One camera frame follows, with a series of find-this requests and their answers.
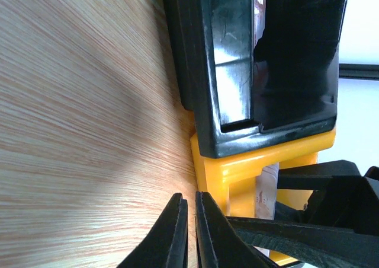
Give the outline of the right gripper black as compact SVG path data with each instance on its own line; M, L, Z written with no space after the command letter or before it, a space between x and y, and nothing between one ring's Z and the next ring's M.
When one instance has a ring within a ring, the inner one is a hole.
M277 188L315 190L307 224L228 216L245 244L317 267L378 267L378 167L364 176L346 160L280 169Z

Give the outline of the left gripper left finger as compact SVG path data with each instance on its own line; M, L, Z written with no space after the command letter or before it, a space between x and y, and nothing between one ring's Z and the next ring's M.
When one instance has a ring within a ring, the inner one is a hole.
M118 267L187 266L188 203L175 193L143 241Z

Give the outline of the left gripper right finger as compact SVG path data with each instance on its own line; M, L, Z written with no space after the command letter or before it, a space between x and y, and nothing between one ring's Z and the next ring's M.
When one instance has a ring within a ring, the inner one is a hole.
M235 233L208 192L196 192L195 230L198 267L277 267Z

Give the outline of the white pink card stack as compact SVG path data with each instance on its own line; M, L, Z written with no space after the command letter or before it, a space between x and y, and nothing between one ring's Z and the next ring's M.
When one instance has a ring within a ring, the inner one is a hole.
M267 165L256 178L255 217L273 220L277 199L279 163Z

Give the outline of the yellow plastic bin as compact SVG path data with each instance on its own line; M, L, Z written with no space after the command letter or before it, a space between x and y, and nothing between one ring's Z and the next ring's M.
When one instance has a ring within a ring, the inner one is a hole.
M227 216L255 216L256 177L268 165L280 169L317 163L318 153L333 146L336 130L223 158L200 154L198 136L190 139L198 190L209 192Z

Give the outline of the black bin with red cards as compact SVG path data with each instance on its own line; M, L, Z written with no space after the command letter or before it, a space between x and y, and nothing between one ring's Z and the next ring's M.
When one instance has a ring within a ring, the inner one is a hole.
M182 105L200 154L222 158L333 130L347 0L163 0Z

